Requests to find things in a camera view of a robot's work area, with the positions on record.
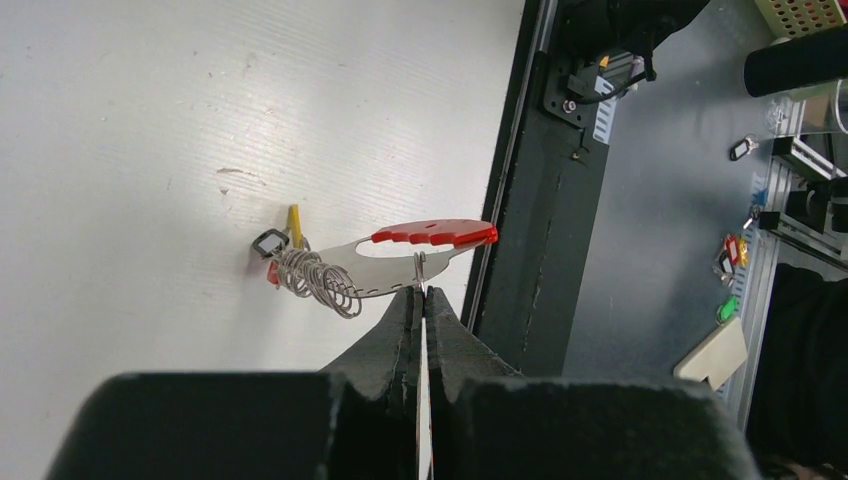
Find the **green key tag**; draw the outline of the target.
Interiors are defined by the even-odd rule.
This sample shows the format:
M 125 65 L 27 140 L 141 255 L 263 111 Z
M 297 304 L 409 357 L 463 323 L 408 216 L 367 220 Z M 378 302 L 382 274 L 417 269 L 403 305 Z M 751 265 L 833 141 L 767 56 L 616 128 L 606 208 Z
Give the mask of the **green key tag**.
M 736 315 L 739 299 L 735 295 L 729 296 L 716 311 L 716 321 L 719 325 L 730 322 Z

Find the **white smartphone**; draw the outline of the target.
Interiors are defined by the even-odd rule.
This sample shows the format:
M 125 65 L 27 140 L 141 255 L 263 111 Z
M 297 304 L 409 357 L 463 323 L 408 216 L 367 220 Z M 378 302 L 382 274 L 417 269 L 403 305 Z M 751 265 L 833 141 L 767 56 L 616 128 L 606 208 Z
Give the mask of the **white smartphone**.
M 713 330 L 673 369 L 676 378 L 706 382 L 718 391 L 745 364 L 748 350 L 742 320 L 735 316 Z

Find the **red tag key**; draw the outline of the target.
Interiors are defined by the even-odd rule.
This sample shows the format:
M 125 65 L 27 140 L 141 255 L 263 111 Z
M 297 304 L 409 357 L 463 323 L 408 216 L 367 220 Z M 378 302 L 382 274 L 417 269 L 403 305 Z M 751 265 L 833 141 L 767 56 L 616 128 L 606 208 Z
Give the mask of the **red tag key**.
M 279 265 L 275 261 L 271 261 L 268 266 L 268 271 L 266 274 L 267 281 L 272 284 L 275 288 L 280 288 L 280 279 L 279 279 Z

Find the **spare blue tag key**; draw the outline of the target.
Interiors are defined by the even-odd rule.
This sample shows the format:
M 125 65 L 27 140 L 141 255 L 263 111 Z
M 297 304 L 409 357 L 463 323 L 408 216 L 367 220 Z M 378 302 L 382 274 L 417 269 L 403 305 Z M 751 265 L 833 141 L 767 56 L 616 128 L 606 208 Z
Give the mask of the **spare blue tag key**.
M 743 224 L 743 229 L 748 230 L 753 225 L 755 225 L 766 206 L 769 195 L 769 189 L 763 188 L 756 190 L 751 197 L 751 204 L 748 210 L 748 216 L 746 221 Z

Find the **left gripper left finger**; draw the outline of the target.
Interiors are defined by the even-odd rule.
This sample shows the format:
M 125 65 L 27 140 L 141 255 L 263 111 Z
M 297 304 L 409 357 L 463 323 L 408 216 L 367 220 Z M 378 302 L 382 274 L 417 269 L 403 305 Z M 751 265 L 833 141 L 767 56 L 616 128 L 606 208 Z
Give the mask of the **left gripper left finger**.
M 51 479 L 414 479 L 408 287 L 318 372 L 133 372 L 81 406 Z

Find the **yellow tag key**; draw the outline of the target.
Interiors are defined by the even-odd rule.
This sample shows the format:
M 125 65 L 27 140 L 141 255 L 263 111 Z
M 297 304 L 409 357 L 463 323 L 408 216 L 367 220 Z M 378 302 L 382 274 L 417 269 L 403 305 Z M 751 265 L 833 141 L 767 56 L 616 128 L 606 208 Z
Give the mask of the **yellow tag key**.
M 299 206 L 292 204 L 288 207 L 286 228 L 293 248 L 303 249 L 305 246 Z

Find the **spare key tag bundle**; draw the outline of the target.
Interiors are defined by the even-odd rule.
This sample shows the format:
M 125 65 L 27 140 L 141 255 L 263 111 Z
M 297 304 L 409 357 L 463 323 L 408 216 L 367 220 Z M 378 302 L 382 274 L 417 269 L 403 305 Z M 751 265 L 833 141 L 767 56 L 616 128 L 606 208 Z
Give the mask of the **spare key tag bundle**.
M 736 273 L 745 269 L 749 263 L 749 242 L 740 235 L 726 234 L 712 265 L 713 272 L 721 283 L 730 288 L 736 279 Z

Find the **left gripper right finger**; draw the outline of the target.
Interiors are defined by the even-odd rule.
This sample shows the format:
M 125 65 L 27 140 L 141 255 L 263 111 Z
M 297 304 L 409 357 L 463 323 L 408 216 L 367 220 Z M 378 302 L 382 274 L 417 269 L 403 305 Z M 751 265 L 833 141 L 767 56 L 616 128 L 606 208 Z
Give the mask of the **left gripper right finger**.
M 706 385 L 520 375 L 424 297 L 439 479 L 756 479 L 742 433 Z

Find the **black cylinder flashlight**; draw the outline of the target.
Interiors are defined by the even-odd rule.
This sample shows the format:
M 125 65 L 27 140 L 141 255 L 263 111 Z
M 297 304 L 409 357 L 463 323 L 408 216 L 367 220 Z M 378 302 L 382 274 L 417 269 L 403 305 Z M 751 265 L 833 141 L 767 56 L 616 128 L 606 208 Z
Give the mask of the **black cylinder flashlight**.
M 753 51 L 743 66 L 745 89 L 755 98 L 846 77 L 846 25 Z

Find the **grey red keyring holder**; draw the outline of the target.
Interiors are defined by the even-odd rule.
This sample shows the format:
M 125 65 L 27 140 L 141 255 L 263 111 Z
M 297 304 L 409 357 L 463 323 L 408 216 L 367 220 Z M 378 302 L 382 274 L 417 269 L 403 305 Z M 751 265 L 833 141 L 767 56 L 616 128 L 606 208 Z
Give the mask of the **grey red keyring holder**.
M 362 301 L 393 294 L 440 275 L 451 260 L 467 251 L 494 244 L 496 227 L 483 220 L 436 219 L 383 227 L 341 246 L 312 251 L 287 248 L 266 260 L 279 265 L 280 288 L 298 298 L 312 298 L 345 319 L 362 312 Z M 416 252 L 403 257 L 373 257 L 358 251 L 362 244 L 445 246 L 445 251 Z

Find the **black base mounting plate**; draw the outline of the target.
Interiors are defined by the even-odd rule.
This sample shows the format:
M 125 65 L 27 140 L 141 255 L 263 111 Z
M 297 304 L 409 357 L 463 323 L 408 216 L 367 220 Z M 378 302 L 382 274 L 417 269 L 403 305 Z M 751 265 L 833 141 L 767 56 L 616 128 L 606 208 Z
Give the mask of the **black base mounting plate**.
M 525 3 L 461 316 L 520 373 L 564 367 L 617 106 L 701 1 Z

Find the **spare black tag key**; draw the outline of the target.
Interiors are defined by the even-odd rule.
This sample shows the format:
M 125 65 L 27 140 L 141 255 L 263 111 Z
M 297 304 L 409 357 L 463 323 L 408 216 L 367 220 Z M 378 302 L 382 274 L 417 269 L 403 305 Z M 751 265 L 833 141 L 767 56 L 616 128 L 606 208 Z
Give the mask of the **spare black tag key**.
M 757 138 L 754 135 L 746 135 L 729 148 L 728 158 L 731 162 L 737 162 L 753 153 L 758 147 Z

